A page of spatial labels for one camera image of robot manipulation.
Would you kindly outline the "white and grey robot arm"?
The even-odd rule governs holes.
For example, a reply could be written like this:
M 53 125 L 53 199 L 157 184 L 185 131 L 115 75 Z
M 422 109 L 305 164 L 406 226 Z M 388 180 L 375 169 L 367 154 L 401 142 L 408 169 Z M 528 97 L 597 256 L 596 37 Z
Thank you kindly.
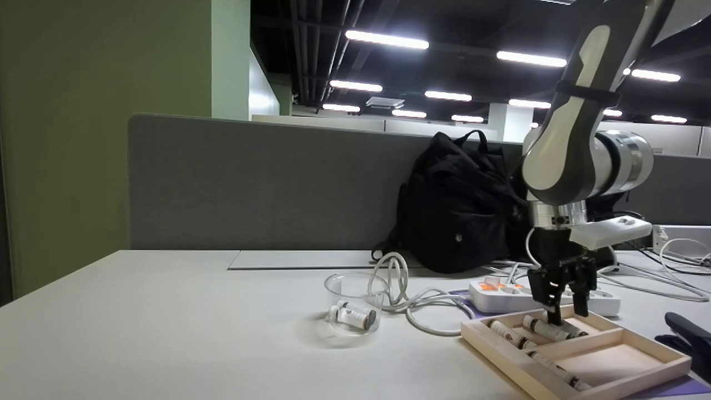
M 597 250 L 652 234 L 646 220 L 631 216 L 587 218 L 591 198 L 631 190 L 654 169 L 654 151 L 639 135 L 601 134 L 597 126 L 638 55 L 709 16 L 709 0 L 603 0 L 584 22 L 552 111 L 522 155 L 534 216 L 528 281 L 549 322 L 563 322 L 564 289 L 574 291 L 574 310 L 588 314 Z

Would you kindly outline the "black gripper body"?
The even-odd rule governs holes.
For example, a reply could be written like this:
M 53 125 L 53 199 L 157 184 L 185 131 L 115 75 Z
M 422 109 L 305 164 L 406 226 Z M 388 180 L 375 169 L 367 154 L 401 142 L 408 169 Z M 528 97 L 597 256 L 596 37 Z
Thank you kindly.
M 549 294 L 571 289 L 574 281 L 588 281 L 591 291 L 597 287 L 593 250 L 569 240 L 569 228 L 541 228 L 534 226 L 526 237 L 526 250 L 534 262 L 528 285 L 534 299 L 547 306 Z

